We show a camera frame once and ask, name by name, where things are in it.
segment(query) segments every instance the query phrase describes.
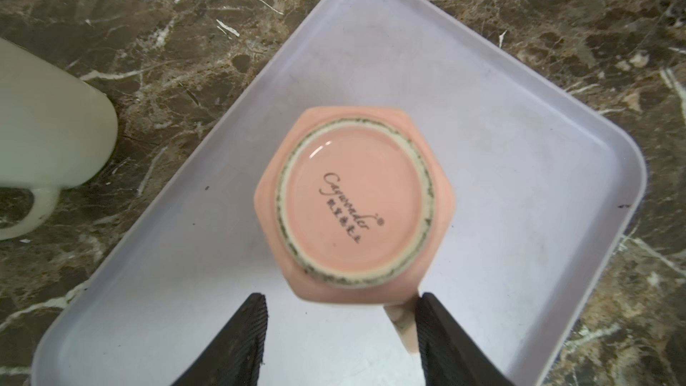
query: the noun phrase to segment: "mug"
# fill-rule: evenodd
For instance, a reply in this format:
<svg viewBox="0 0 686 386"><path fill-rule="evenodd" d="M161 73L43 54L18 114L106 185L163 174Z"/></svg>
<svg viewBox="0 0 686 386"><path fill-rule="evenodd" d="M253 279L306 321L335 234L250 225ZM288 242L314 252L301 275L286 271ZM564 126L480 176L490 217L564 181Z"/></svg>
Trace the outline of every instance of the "mug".
<svg viewBox="0 0 686 386"><path fill-rule="evenodd" d="M0 240L26 234L114 150L116 113L105 94L0 39L0 186L28 189L34 202Z"/></svg>
<svg viewBox="0 0 686 386"><path fill-rule="evenodd" d="M315 107L287 133L254 195L297 296L379 304L401 334L455 210L448 178L409 116Z"/></svg>

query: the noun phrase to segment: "tray rim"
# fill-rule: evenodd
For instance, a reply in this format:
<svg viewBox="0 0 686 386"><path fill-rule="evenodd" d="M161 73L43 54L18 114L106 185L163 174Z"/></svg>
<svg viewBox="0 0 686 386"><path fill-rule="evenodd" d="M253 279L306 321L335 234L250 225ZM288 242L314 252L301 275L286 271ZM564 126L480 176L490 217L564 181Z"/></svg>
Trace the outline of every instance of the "tray rim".
<svg viewBox="0 0 686 386"><path fill-rule="evenodd" d="M318 4L314 6L312 11L305 17L305 19L300 23L300 25L294 30L294 32L286 39L286 41L283 43L283 45L279 48L279 50L274 54L274 56L270 59L270 61L265 65L265 67L255 76L255 78L248 84L248 86L245 88L245 90L241 93L241 95L236 99L234 104L232 104L229 109L227 110L226 113L218 120L218 122L214 125L214 127L210 130L209 133L202 139L202 141L198 144L198 146L193 150L191 155L183 162L183 164L179 167L179 169L176 170L174 175L169 179L167 184L164 185L164 187L160 190L158 195L155 196L153 201L150 203L150 205L143 210L143 213L141 213L141 216L136 219L134 224L124 233L124 235L121 237L119 242L114 246L114 248L110 251L110 253L107 255L107 257L101 262L101 264L98 266L98 268L93 272L93 274L86 279L84 284L86 285L84 290L76 296L68 305L67 307L56 317L56 319L53 321L53 323L50 325L50 327L47 328L45 333L42 335L42 337L39 340L39 345L36 347L36 350L34 352L34 357L33 361L31 362L31 369L30 369L30 379L31 379L31 384L33 386L47 386L44 385L43 383L40 383L38 378L39 378L39 371L40 371L40 366L42 365L43 358L44 358L44 352L45 348L47 346L47 343L50 342L51 336L56 333L56 330L59 328L62 328L62 323L65 322L65 320L68 319L68 317L71 315L72 312L76 312L79 310L82 306L87 307L87 302L88 302L88 297L86 296L86 292L90 288L95 288L98 287L99 289L107 288L108 286L111 285L111 282L107 282L107 278L105 275L109 272L111 269L116 269L116 263L119 262L121 263L122 260L120 258L123 257L121 254L124 251L124 247L127 246L127 244L121 244L122 242L125 242L135 231L138 230L144 223L145 219L147 216L149 216L154 210L157 209L157 206L159 203L161 203L161 200L164 198L166 195L167 191L174 186L176 183L176 180L181 176L184 172L184 169L188 167L189 164L193 162L195 157L199 155L199 152L204 148L206 144L209 143L211 137L219 131L220 126L229 119L229 117L238 110L238 106L242 104L245 101L245 98L247 97L247 93L253 88L255 85L257 85L262 79L265 78L265 75L267 75L270 72L270 69L275 66L275 64L279 61L279 58L283 55L286 54L288 50L288 46L291 44L295 44L297 42L297 38L300 37L300 34L304 31L304 28L308 26L308 23L313 20L314 18L317 17L316 14L321 11L322 8L324 8L330 0L320 0ZM608 246L608 249L604 256L602 257L602 260L594 272L593 276L591 277L591 280L588 282L588 286L582 296L581 299L577 302L576 308L571 313L571 318L570 321L567 324L567 327L565 330L562 331L560 337L557 339L556 345L554 347L554 351L552 354L549 356L547 359L546 364L544 365L543 369L541 370L541 373L539 373L536 381L536 385L540 385L548 372L550 371L550 368L552 367L554 361L556 360L557 355L561 351L562 346L564 345L564 342L567 340L567 337L573 328L574 323L576 320L579 318L581 315L581 312L583 311L583 308L586 306L589 297L595 290L598 281L600 280L600 276L602 275L603 271L605 270L610 257L613 255L615 248L617 244L620 241L620 238L622 236L623 231L627 228L629 225L630 221L635 215L635 212L637 211L639 204L641 200L643 199L643 196L645 195L646 192L646 187L647 187L647 166L646 166L646 161L643 156L643 153L641 152L638 143L633 140L633 138L624 130L622 127L619 127L619 125L614 124L612 121L610 121L608 118L605 116L600 115L596 110L593 108L589 107L588 105L584 104L581 102L579 99L576 99L575 97L571 96L569 93L567 93L565 90L562 88L558 87L555 85L553 82L549 81L548 79L544 78L544 76L540 75L533 69L529 68L527 65L523 64L510 54L508 54L506 51L502 50L501 48L495 46L492 42L487 40L486 38L482 37L478 33L476 33L475 30L470 29L468 26L463 24L461 21L457 20L450 14L446 13L442 9L440 9L438 6L435 4L431 3L428 0L419 0L419 2L424 5L428 6L429 9L431 9L433 12L437 13L440 15L440 17L443 20L447 20L449 23L454 25L456 28L459 30L463 30L469 35L471 35L473 38L481 41L487 48L490 48L493 53L498 54L502 59L508 60L510 64L517 66L520 68L522 71L526 72L529 74L529 76L533 77L534 80L536 80L538 83L541 83L545 86L547 86L550 89L553 89L557 91L563 99L565 99L569 105L574 105L577 109L581 109L587 116L593 117L599 125L604 125L607 127L608 130L611 130L613 133L619 135L625 143L628 144L628 147L632 151L632 153L635 155L634 158L631 159L631 161L636 161L637 166L639 167L639 187L637 188L636 192L636 197L634 198L633 203L631 204L630 208L626 209L626 214L624 216L624 219L622 220L620 227L618 228L616 232L616 236L613 239L613 242Z"/></svg>

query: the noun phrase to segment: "dark object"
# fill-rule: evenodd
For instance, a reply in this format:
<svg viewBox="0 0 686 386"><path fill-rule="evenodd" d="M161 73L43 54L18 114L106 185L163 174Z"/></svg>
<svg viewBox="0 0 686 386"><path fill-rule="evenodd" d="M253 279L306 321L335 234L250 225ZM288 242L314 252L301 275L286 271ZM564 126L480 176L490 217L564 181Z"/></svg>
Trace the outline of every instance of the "dark object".
<svg viewBox="0 0 686 386"><path fill-rule="evenodd" d="M173 386L256 386L267 334L267 300L251 294Z"/></svg>
<svg viewBox="0 0 686 386"><path fill-rule="evenodd" d="M514 386L432 293L419 299L415 315L427 386Z"/></svg>

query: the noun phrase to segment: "brown marble surface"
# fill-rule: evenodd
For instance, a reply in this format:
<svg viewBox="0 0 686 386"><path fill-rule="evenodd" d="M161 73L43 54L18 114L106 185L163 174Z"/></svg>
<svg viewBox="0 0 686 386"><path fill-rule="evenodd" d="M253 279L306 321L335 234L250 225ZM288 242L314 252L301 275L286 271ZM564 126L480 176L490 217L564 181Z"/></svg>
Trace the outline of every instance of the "brown marble surface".
<svg viewBox="0 0 686 386"><path fill-rule="evenodd" d="M120 120L105 169L0 242L0 384L28 384L47 326L318 1L0 0L0 36L105 92ZM646 156L646 198L546 384L686 386L686 0L431 1ZM29 205L0 190L0 223Z"/></svg>

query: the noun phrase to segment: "tray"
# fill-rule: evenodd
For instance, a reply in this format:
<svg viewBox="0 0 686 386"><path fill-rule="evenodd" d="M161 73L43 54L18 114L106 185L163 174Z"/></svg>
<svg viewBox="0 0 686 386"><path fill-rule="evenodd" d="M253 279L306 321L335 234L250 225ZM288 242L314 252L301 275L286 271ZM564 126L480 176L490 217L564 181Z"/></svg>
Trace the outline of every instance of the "tray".
<svg viewBox="0 0 686 386"><path fill-rule="evenodd" d="M257 225L255 185L317 105L412 116L458 198L421 289L517 386L539 385L645 164L621 129L426 0L322 0L48 330L32 384L169 385L258 291L259 384L422 385L381 307L300 301Z"/></svg>

